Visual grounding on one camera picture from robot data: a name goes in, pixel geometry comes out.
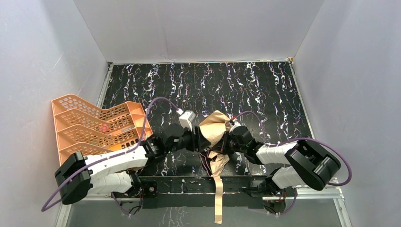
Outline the beige and black folding umbrella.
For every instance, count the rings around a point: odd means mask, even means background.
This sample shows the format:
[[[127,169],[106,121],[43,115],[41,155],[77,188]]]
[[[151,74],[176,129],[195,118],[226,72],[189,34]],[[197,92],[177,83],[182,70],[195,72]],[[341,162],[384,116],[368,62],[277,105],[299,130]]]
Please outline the beige and black folding umbrella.
[[[214,145],[223,138],[225,132],[230,130],[229,117],[220,111],[214,111],[200,124],[200,131],[206,138],[210,145],[204,150],[203,154],[206,158],[206,166],[210,171],[209,175],[213,178],[215,183],[215,220],[216,224],[221,224],[223,220],[223,182],[221,180],[221,173],[224,166],[229,161],[229,156],[222,154],[220,149],[213,148]]]

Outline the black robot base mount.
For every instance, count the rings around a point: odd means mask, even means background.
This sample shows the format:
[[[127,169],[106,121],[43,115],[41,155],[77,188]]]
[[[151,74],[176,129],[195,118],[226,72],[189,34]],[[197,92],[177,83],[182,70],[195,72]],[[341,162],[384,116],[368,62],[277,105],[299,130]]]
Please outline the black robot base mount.
[[[113,192],[115,198],[132,201],[144,199],[143,209],[164,207],[213,207],[215,205],[215,182],[207,176],[137,176],[128,192]],[[283,212],[289,191],[274,196],[263,192],[244,192],[245,188],[256,188],[264,181],[263,176],[223,176],[224,207],[247,207],[268,212]]]

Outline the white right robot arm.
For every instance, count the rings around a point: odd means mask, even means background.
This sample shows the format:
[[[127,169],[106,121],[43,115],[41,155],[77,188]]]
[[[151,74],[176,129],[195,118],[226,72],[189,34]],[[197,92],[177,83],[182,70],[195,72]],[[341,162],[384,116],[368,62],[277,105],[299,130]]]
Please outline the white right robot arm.
[[[222,154],[243,153],[253,164],[284,164],[264,180],[243,189],[248,194],[276,195],[288,187],[307,185],[321,191],[340,170],[340,161],[309,138],[267,145],[257,141],[245,126],[225,132],[213,147]]]

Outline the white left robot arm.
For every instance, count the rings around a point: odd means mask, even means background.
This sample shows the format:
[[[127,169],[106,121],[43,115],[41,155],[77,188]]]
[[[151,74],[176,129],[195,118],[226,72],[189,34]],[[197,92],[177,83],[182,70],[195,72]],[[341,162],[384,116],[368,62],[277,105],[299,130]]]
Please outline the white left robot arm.
[[[168,153],[186,149],[199,152],[211,145],[198,126],[193,129],[171,124],[139,145],[101,155],[71,154],[55,172],[62,204],[76,203],[88,194],[130,193],[138,183],[127,169],[145,167]]]

